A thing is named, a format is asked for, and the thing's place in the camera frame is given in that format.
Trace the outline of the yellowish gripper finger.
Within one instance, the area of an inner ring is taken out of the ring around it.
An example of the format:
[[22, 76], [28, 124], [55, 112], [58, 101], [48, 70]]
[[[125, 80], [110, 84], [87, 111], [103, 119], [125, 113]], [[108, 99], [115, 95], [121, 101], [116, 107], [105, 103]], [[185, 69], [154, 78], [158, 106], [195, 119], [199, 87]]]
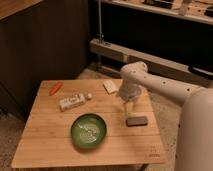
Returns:
[[124, 112], [127, 116], [131, 116], [134, 112], [134, 103], [132, 101], [128, 101], [124, 103]]

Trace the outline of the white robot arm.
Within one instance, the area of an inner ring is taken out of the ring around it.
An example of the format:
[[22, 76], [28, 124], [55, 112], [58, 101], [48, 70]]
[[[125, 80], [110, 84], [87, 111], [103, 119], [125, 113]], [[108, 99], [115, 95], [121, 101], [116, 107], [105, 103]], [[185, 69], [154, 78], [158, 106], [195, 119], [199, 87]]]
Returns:
[[125, 102], [136, 100], [143, 86], [182, 107], [174, 171], [213, 171], [213, 86], [150, 74], [142, 61], [124, 65], [120, 75], [119, 96]]

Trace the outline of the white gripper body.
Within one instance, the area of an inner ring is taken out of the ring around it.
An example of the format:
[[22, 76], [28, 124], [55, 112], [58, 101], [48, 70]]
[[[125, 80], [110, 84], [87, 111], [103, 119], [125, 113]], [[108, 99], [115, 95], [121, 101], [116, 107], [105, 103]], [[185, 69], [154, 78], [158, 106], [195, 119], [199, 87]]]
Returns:
[[123, 83], [119, 89], [119, 96], [125, 101], [133, 101], [140, 95], [140, 87], [136, 84]]

